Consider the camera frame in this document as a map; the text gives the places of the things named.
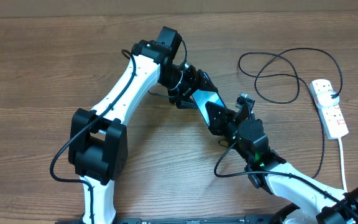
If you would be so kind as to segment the Galaxy smartphone blue screen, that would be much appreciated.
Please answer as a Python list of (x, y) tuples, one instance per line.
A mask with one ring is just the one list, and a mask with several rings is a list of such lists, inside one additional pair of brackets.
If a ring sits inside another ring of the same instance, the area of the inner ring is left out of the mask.
[(206, 109), (206, 103), (212, 102), (216, 103), (219, 106), (225, 107), (226, 105), (223, 103), (219, 93), (212, 92), (212, 91), (203, 91), (203, 90), (196, 90), (192, 94), (193, 100), (196, 103), (204, 121), (206, 122), (207, 126), (209, 126), (209, 115)]

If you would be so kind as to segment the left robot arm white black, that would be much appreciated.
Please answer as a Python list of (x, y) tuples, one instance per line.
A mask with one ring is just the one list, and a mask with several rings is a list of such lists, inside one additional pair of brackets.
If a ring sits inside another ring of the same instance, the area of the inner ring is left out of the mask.
[(91, 110), (77, 109), (71, 119), (70, 139), (51, 161), (50, 175), (58, 182), (81, 183), (85, 212), (79, 223), (113, 223), (114, 182), (127, 161), (127, 125), (143, 97), (156, 83), (179, 109), (199, 110), (211, 122), (207, 104), (223, 106), (206, 72), (185, 60), (173, 59), (185, 41), (174, 29), (163, 27), (156, 40), (141, 40), (122, 54), (129, 64), (112, 90)]

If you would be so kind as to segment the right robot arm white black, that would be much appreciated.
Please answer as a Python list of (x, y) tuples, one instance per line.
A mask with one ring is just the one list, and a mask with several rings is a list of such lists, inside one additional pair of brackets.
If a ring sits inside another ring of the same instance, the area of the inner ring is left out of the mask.
[(227, 137), (231, 148), (246, 161), (243, 173), (254, 187), (291, 201), (292, 212), (301, 210), (317, 223), (358, 223), (358, 188), (346, 192), (296, 170), (271, 150), (263, 122), (251, 109), (249, 102), (240, 104), (238, 112), (213, 102), (205, 104), (208, 128)]

